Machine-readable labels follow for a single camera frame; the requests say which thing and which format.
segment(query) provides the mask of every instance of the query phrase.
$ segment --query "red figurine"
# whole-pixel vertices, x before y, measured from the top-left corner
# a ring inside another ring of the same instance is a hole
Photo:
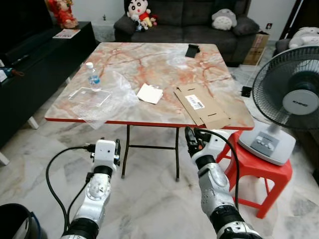
[[[72,15],[72,0],[48,0],[48,5],[61,28],[74,28],[79,24]]]

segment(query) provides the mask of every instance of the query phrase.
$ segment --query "table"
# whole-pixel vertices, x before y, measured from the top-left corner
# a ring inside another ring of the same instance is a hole
[[[216,45],[199,44],[200,52],[195,58],[185,57],[188,44],[185,43],[118,43],[103,42],[88,58],[97,70],[114,70],[122,74],[137,93],[143,83],[156,85],[163,89],[163,97],[157,105],[139,102],[133,109],[126,109],[106,123],[127,125],[127,143],[122,169],[125,175],[129,147],[172,149],[176,154],[176,180],[179,180],[178,133],[180,127],[197,127],[183,105],[173,93],[176,86],[201,83],[210,90],[211,95],[230,116],[231,124],[224,129],[252,130],[253,119],[241,99],[228,69]],[[84,122],[74,114],[74,103],[69,95],[80,87],[89,87],[81,67],[56,99],[45,118],[48,121]],[[107,79],[100,75],[102,88],[107,89]],[[175,147],[130,145],[130,126],[175,127]]]

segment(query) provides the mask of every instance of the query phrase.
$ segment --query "cushion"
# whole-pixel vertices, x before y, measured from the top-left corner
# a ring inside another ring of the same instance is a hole
[[[181,26],[183,0],[149,0],[149,9],[159,17],[159,25]]]
[[[233,28],[233,33],[237,36],[255,34],[258,31],[259,25],[246,16],[238,17],[237,26]]]
[[[237,37],[231,31],[221,31],[210,26],[183,27],[184,42],[217,45],[220,52],[231,53],[237,47]]]
[[[289,42],[291,39],[282,39],[276,42],[277,53],[281,53],[289,49]]]
[[[182,28],[179,26],[167,25],[154,26],[145,32],[134,33],[132,42],[183,42]]]
[[[125,32],[128,35],[133,35],[136,30],[135,23],[125,15],[123,15],[117,22],[114,24],[116,30]]]
[[[209,25],[215,7],[214,0],[189,0],[184,2],[182,25]]]

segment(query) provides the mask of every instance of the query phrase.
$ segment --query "black tv cabinet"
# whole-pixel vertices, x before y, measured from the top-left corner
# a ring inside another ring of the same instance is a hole
[[[15,66],[24,77],[0,84],[0,148],[47,101],[96,48],[90,22],[71,39],[50,39]]]

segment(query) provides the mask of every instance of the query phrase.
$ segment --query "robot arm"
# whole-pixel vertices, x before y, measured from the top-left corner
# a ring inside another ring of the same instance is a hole
[[[203,134],[196,138],[192,129],[185,129],[188,152],[198,168],[201,207],[212,223],[217,239],[261,239],[240,216],[229,194],[229,181],[212,156],[214,140]]]
[[[61,239],[96,239],[111,193],[111,177],[120,161],[120,141],[98,140],[92,167],[93,176],[85,188],[85,198]]]

